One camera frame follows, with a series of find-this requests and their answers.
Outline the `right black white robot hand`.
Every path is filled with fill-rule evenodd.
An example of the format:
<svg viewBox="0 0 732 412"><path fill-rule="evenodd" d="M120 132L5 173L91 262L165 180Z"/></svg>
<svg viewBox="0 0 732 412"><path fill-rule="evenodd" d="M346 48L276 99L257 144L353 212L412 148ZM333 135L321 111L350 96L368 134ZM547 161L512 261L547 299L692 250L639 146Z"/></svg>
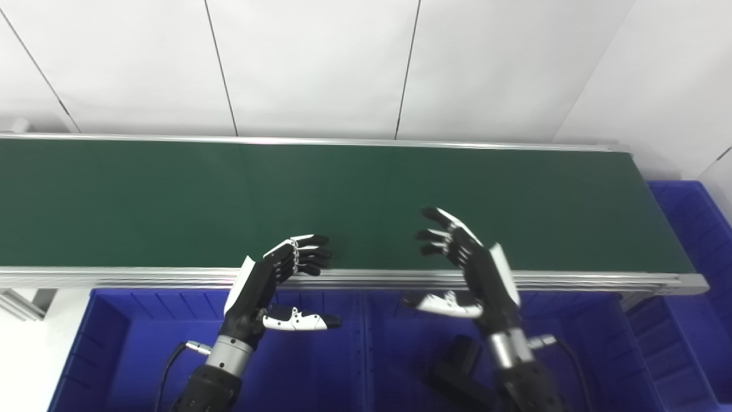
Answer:
<svg viewBox="0 0 732 412"><path fill-rule="evenodd" d="M459 268L469 296L453 291L440 296L434 293L409 292L402 304L437 315L474 320L481 334L489 336L522 327L520 297L502 246L484 245L463 223L441 208L423 208L423 216L441 227L423 229L415 238L423 240L422 255L443 255Z"/></svg>

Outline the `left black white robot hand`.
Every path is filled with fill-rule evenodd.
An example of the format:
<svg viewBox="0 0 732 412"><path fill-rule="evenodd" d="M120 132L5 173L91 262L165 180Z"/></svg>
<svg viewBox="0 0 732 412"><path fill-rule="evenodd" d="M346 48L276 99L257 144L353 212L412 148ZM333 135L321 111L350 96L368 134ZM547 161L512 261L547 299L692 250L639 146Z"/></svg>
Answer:
<svg viewBox="0 0 732 412"><path fill-rule="evenodd" d="M277 287L295 274L319 276L332 254L324 235L289 237L264 253L261 260L249 256L231 287L218 334L256 349L267 328L283 331L317 331L342 326L338 315L319 315L292 307L273 310Z"/></svg>

